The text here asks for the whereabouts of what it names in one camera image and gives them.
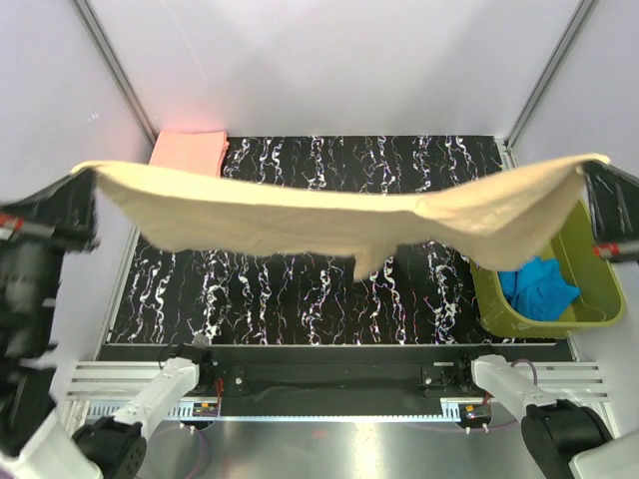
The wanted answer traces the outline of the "beige t shirt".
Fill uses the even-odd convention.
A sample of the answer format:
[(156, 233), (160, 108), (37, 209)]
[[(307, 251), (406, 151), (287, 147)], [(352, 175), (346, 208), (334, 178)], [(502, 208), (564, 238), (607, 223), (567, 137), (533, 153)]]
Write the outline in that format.
[(539, 254), (581, 197), (588, 163), (564, 157), (424, 194), (311, 191), (118, 161), (76, 167), (155, 247), (352, 257), (365, 279), (404, 244), (434, 240), (491, 270)]

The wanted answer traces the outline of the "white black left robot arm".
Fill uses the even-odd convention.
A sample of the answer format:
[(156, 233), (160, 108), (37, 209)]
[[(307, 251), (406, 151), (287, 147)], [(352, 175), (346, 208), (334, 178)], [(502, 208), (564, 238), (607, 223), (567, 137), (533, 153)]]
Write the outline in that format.
[(50, 393), (53, 367), (31, 360), (50, 341), (63, 261), (93, 250), (96, 177), (70, 174), (1, 207), (1, 469), (14, 478), (134, 478), (169, 409), (215, 385), (209, 350), (181, 344), (151, 382), (110, 416), (69, 434)]

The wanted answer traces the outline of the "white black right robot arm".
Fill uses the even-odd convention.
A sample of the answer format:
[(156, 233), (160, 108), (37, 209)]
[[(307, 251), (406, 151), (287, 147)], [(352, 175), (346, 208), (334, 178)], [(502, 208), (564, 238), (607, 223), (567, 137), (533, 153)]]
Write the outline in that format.
[[(638, 179), (600, 161), (586, 162), (590, 218), (599, 257), (638, 259)], [(636, 478), (638, 432), (614, 438), (591, 408), (543, 391), (503, 356), (488, 354), (458, 365), (453, 383), (465, 395), (492, 394), (520, 424), (526, 448), (547, 478)]]

